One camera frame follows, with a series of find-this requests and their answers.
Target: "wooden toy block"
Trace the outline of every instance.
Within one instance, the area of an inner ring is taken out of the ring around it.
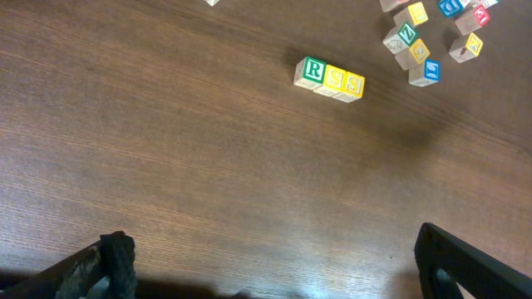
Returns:
[[[467,35],[473,31],[482,28],[491,20],[490,14],[485,10],[484,6],[479,5],[467,12],[464,12],[455,24],[462,35]]]
[[[425,63],[409,70],[408,82],[414,86],[424,87],[440,81],[440,62],[426,59]]]
[[[419,34],[414,27],[405,22],[401,27],[394,27],[386,37],[384,37],[384,45],[392,52],[397,54],[409,48],[417,39]]]
[[[441,0],[438,4],[441,12],[446,17],[453,17],[464,10],[471,0]]]
[[[393,8],[409,1],[410,0],[381,0],[382,11],[389,12],[393,10]]]
[[[416,27],[428,20],[429,17],[422,2],[409,5],[393,17],[396,26],[401,26],[404,22],[408,22],[410,26]]]
[[[293,84],[311,91],[323,85],[325,79],[325,68],[327,63],[305,57],[296,66],[296,75],[293,78]]]
[[[455,42],[452,43],[449,54],[455,58],[458,63],[462,63],[478,57],[483,45],[484,42],[475,33],[470,33],[469,36],[455,40]]]
[[[219,0],[205,0],[210,6],[214,6]]]
[[[342,92],[332,97],[346,103],[358,100],[362,98],[365,83],[366,78],[348,71],[343,79]]]
[[[471,7],[478,7],[479,5],[484,6],[484,8],[492,7],[499,3],[500,0],[471,0]]]
[[[430,55],[429,49],[419,38],[407,50],[396,55],[396,60],[403,71],[419,66]]]
[[[343,69],[327,65],[323,85],[315,89],[314,92],[324,96],[335,96],[341,93],[345,76],[346,72]]]

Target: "blue block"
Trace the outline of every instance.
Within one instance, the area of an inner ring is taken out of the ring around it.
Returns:
[[[441,12],[443,12],[443,15],[446,17],[452,17],[458,12],[464,10],[464,7],[462,6],[460,0],[442,0],[440,1],[440,4],[438,4],[438,7],[440,8]]]
[[[430,59],[425,60],[425,78],[433,81],[439,81],[441,77],[440,62]]]

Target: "block face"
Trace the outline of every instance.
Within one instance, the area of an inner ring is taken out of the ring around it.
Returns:
[[[410,26],[408,22],[405,22],[397,33],[399,37],[410,47],[418,38],[419,34],[417,33],[414,27]]]
[[[471,33],[467,39],[465,47],[469,49],[473,55],[479,56],[483,45],[484,42],[475,33]]]
[[[342,92],[337,94],[337,95],[335,95],[335,96],[332,96],[332,98],[337,99],[337,100],[341,100],[341,101],[346,102],[346,103],[351,103],[352,101],[360,99],[359,97],[350,96],[350,95],[344,94]]]
[[[414,86],[425,87],[425,86],[429,86],[430,84],[437,83],[437,81],[431,81],[431,80],[427,80],[427,79],[421,79],[421,80],[419,80],[419,81],[409,81],[409,83],[410,83],[411,85],[414,85]]]
[[[401,10],[397,15],[393,16],[393,21],[396,23],[396,26],[402,26],[405,22],[408,22],[411,26],[414,26],[408,7]]]
[[[408,12],[410,13],[414,26],[420,25],[429,20],[422,2],[410,5],[408,7]]]
[[[343,93],[360,99],[364,93],[365,83],[366,78],[348,71],[344,80]]]
[[[478,7],[482,5],[484,8],[492,7],[499,3],[499,0],[471,0],[473,7]]]
[[[490,14],[488,13],[488,11],[485,10],[484,6],[482,5],[479,5],[479,7],[473,10],[473,16],[481,27],[485,26],[485,24],[487,24],[491,20]]]
[[[327,63],[312,57],[306,57],[303,67],[303,78],[322,84],[325,80]]]
[[[431,59],[425,60],[425,75],[424,77],[428,80],[433,80],[438,82],[441,77],[440,73],[440,62],[433,61]]]
[[[462,35],[467,35],[477,29],[482,28],[475,17],[475,10],[471,9],[468,12],[464,12],[460,17],[455,21],[456,27],[460,30]]]
[[[344,70],[327,65],[323,86],[317,88],[314,92],[324,96],[335,96],[338,93],[341,93],[345,76],[346,72]]]
[[[396,60],[403,71],[419,66],[419,63],[417,63],[416,58],[414,58],[410,50],[405,50],[397,54]]]
[[[296,66],[296,74],[295,74],[295,76],[293,78],[293,84],[296,85],[296,86],[299,86],[299,87],[302,87],[302,88],[306,88],[308,90],[313,91],[317,87],[320,87],[321,84],[317,83],[316,81],[305,79],[303,77],[303,69],[305,67],[306,60],[307,60],[306,58],[303,59]]]
[[[210,6],[214,6],[219,0],[205,0]]]
[[[420,65],[411,68],[408,71],[408,83],[412,85],[416,85],[418,81],[424,81],[425,80],[425,65]]]
[[[440,10],[443,12],[444,16],[452,17],[461,12],[467,3],[461,0],[441,0],[438,4],[438,7],[440,7]]]
[[[426,48],[425,43],[419,38],[410,47],[410,53],[414,56],[418,64],[421,64],[431,53]]]
[[[451,57],[453,57],[458,63],[462,63],[476,57],[471,49],[467,47],[470,38],[471,35],[468,37],[461,37],[452,43],[451,49],[449,50],[449,55],[451,55]]]
[[[409,45],[407,45],[399,36],[399,29],[399,27],[393,28],[384,38],[384,41],[382,41],[382,43],[384,43],[384,45],[392,52],[392,54],[397,54],[409,47]]]
[[[325,70],[325,80],[323,85],[327,88],[336,89],[342,91],[343,88],[343,78],[345,77],[346,72],[335,66],[327,66]]]

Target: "black object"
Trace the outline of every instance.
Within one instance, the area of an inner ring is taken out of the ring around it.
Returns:
[[[25,282],[0,293],[6,299],[78,299],[104,277],[110,278],[108,297],[135,299],[133,238],[123,232],[101,240]]]
[[[432,223],[417,237],[416,263],[425,299],[532,298],[532,279]]]
[[[123,232],[102,235],[99,242],[0,293],[0,299],[78,299],[99,285],[105,291],[94,292],[98,298],[134,299],[134,248],[133,239]],[[463,299],[457,282],[476,298],[532,299],[532,279],[434,224],[421,226],[415,254],[425,299]],[[102,283],[106,278],[108,286]],[[136,295],[151,299],[221,298],[210,291],[161,286],[141,284]]]

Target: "wood grain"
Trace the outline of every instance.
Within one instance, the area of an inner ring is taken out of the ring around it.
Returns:
[[[1,1],[0,271],[124,230],[143,279],[416,298],[433,222],[532,276],[532,2],[491,7],[460,65],[423,2],[443,71],[421,89],[378,1]],[[364,97],[293,86],[304,56],[365,76]]]

